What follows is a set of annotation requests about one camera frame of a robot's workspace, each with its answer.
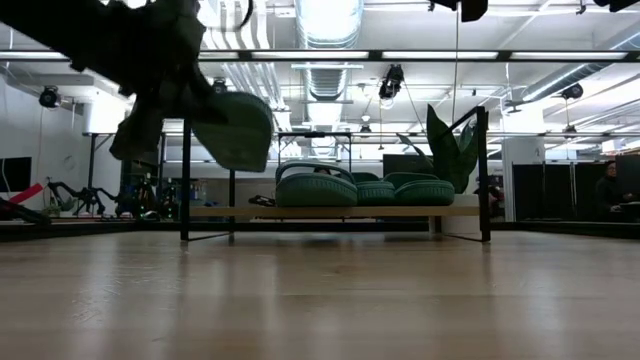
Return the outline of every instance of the green basket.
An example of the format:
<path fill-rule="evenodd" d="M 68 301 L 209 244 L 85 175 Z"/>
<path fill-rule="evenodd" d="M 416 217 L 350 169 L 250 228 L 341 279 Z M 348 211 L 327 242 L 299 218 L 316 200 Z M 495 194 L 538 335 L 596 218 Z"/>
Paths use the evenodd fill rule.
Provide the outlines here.
<path fill-rule="evenodd" d="M 397 203 L 406 206 L 449 206 L 454 198 L 453 185 L 442 180 L 412 181 L 396 190 Z"/>

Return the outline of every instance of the white wall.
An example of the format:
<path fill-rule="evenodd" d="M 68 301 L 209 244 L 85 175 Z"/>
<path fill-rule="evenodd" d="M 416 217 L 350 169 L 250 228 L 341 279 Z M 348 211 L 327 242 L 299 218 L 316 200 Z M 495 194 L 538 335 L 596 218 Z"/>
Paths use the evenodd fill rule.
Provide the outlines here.
<path fill-rule="evenodd" d="M 82 128 L 82 116 L 75 116 L 72 127 L 70 111 L 44 109 L 36 97 L 8 86 L 0 77 L 0 158 L 32 157 L 32 185 L 44 185 L 50 176 L 74 189 L 86 186 L 89 141 Z M 23 205 L 42 209 L 42 194 Z"/>

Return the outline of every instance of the red object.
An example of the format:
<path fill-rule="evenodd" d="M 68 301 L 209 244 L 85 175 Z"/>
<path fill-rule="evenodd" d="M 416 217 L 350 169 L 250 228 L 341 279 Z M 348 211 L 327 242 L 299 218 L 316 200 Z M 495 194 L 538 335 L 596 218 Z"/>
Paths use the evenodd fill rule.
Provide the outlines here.
<path fill-rule="evenodd" d="M 42 187 L 42 185 L 40 184 L 35 184 L 32 187 L 28 188 L 27 190 L 21 192 L 20 194 L 12 197 L 11 199 L 9 199 L 9 202 L 12 202 L 14 204 L 20 204 L 23 201 L 27 201 L 29 199 L 31 199 L 32 197 L 38 195 L 38 193 L 40 191 L 42 191 L 44 188 Z"/>

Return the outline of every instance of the ceiling light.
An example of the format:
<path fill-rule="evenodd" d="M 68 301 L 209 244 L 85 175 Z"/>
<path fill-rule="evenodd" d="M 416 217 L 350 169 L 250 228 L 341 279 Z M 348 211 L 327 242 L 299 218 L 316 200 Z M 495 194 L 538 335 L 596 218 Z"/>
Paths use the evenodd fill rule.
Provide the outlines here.
<path fill-rule="evenodd" d="M 395 101 L 393 99 L 380 99 L 380 108 L 383 110 L 389 110 L 393 107 Z"/>
<path fill-rule="evenodd" d="M 0 51 L 2 61 L 38 61 L 67 60 L 67 57 L 55 51 Z"/>
<path fill-rule="evenodd" d="M 198 55 L 198 60 L 236 60 L 238 59 L 238 53 L 235 51 L 216 51 L 216 50 L 202 50 Z"/>
<path fill-rule="evenodd" d="M 291 64 L 293 70 L 361 70 L 363 65 L 357 64 Z"/>
<path fill-rule="evenodd" d="M 255 59 L 366 59 L 369 57 L 368 51 L 326 51 L 326 50 L 302 50 L 302 51 L 256 51 L 253 53 Z"/>
<path fill-rule="evenodd" d="M 522 52 L 516 51 L 511 55 L 514 60 L 580 60 L 580 59 L 598 59 L 598 60 L 620 60 L 627 56 L 626 52 L 612 51 L 583 51 L 583 52 Z"/>
<path fill-rule="evenodd" d="M 383 59 L 407 59 L 407 60 L 438 60 L 438 59 L 495 59 L 497 51 L 385 51 Z"/>

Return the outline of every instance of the hardwood floor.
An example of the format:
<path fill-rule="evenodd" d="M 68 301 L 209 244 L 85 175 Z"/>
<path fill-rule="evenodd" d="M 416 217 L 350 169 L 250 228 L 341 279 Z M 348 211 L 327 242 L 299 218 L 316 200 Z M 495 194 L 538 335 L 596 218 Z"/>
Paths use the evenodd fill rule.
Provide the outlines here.
<path fill-rule="evenodd" d="M 2 359 L 637 359 L 640 242 L 175 233 L 0 244 Z"/>

